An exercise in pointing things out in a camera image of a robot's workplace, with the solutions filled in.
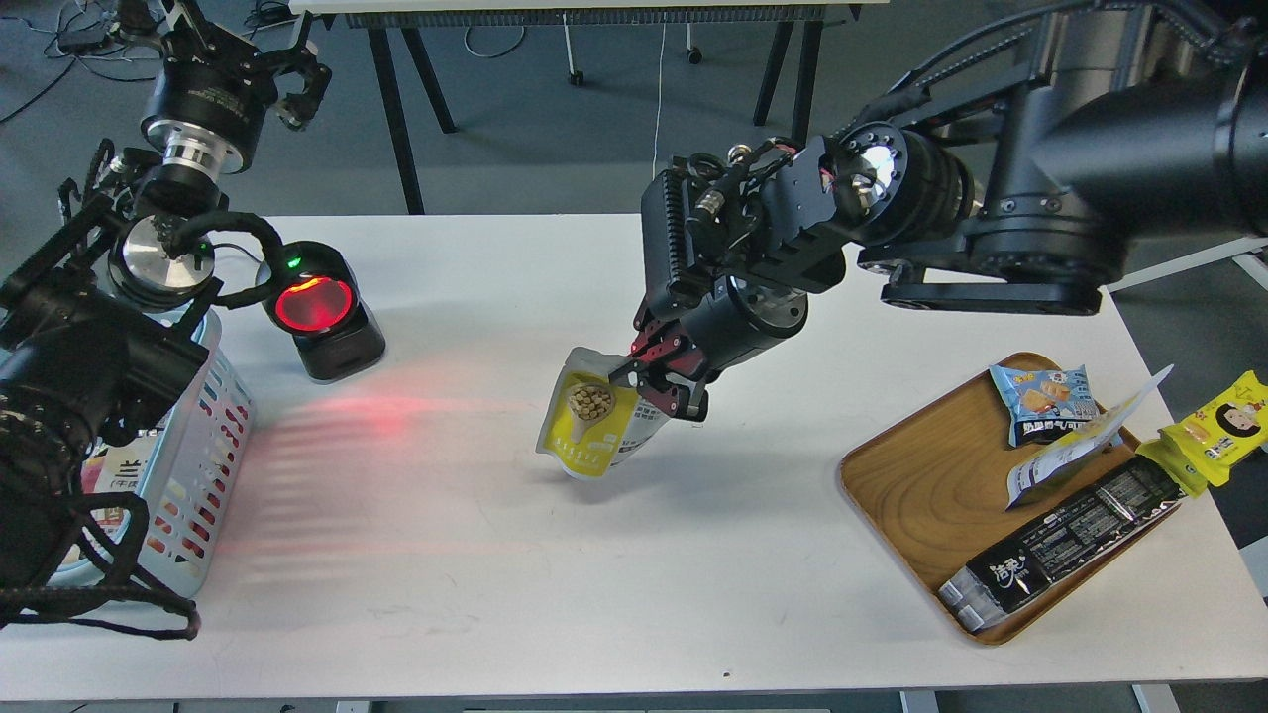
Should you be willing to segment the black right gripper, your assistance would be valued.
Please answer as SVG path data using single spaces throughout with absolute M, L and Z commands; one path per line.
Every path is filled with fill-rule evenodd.
M 664 279 L 647 280 L 635 317 L 631 351 L 607 384 L 635 388 L 672 419 L 702 422 L 709 414 L 706 384 L 804 329 L 809 294 L 765 287 L 733 275 L 713 280 L 696 306 L 671 293 Z

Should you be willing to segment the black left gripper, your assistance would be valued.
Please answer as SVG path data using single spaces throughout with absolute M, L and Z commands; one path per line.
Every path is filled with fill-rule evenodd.
M 240 174 L 254 165 L 268 112 L 290 131 L 316 117 L 333 72 L 301 27 L 295 44 L 262 52 L 218 25 L 183 25 L 162 37 L 162 72 L 141 129 L 167 161 L 205 174 Z

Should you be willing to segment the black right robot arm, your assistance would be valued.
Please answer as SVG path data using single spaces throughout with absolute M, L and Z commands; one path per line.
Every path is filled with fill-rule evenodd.
M 610 379 L 670 417 L 861 269 L 910 310 L 1087 316 L 1137 239 L 1265 235 L 1265 30 L 1200 1 L 1060 1 L 910 69 L 836 134 L 675 159 Z

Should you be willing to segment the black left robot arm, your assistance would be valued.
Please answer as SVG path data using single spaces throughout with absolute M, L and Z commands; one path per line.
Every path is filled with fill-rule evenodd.
M 184 619 L 150 629 L 190 639 L 193 600 L 139 563 L 150 505 L 90 494 L 82 462 L 126 447 L 178 403 L 210 360 L 195 330 L 214 306 L 281 296 L 281 237 L 228 209 L 224 174 L 250 167 L 268 113 L 301 131 L 331 69 L 297 15 L 285 49 L 264 51 L 207 19 L 194 1 L 113 1 L 107 44 L 156 51 L 162 70 L 142 118 L 145 148 L 101 142 L 82 185 L 67 181 L 60 230 L 3 283 L 3 623 L 75 624 L 141 636 L 98 619 L 110 601 Z

